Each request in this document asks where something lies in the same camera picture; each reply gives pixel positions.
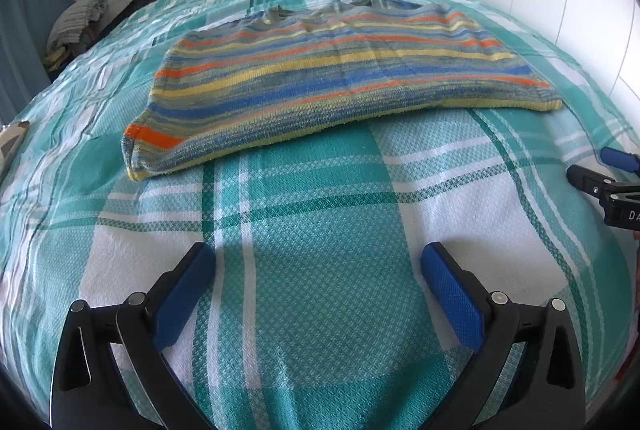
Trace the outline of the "multicolour striped knit sweater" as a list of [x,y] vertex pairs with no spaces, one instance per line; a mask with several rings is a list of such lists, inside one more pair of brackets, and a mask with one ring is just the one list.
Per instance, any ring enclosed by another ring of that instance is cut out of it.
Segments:
[[561,109],[558,91],[450,6],[334,0],[193,31],[167,51],[125,129],[130,179],[417,109]]

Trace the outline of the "pile of striped clothes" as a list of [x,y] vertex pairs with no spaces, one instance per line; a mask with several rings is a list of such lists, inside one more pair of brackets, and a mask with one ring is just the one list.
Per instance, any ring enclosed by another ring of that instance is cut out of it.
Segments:
[[52,71],[86,52],[96,41],[96,26],[106,8],[107,0],[78,0],[64,10],[50,31],[44,67]]

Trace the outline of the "teal white plaid bedspread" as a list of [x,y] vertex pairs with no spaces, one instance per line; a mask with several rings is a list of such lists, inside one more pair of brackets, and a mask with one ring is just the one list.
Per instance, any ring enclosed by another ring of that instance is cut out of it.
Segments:
[[443,243],[488,289],[562,299],[587,398],[636,325],[636,247],[567,182],[638,132],[560,48],[474,0],[441,4],[533,65],[556,112],[435,109],[371,119],[131,181],[122,135],[182,36],[272,7],[334,0],[160,0],[75,60],[24,109],[1,186],[1,362],[47,417],[70,304],[149,288],[195,242],[217,277],[167,360],[221,429],[414,429],[463,368],[422,280]]

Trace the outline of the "patterned white cushion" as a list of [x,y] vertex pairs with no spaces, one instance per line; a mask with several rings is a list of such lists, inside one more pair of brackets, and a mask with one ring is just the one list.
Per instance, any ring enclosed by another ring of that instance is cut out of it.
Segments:
[[0,168],[2,172],[9,169],[11,161],[27,135],[29,126],[28,121],[19,121],[17,124],[2,128],[0,135]]

